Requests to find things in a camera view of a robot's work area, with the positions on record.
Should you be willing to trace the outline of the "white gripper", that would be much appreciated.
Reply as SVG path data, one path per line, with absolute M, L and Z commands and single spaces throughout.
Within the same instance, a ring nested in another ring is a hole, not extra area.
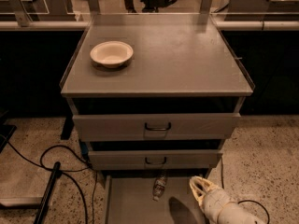
M 233 224 L 236 201 L 224 189 L 201 176 L 193 176 L 189 186 L 205 216 L 215 224 Z

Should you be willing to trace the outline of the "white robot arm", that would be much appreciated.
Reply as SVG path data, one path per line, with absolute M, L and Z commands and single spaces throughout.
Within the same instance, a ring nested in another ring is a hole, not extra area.
M 189 185 L 199 208 L 214 224 L 265 224 L 213 182 L 201 176 L 193 176 Z

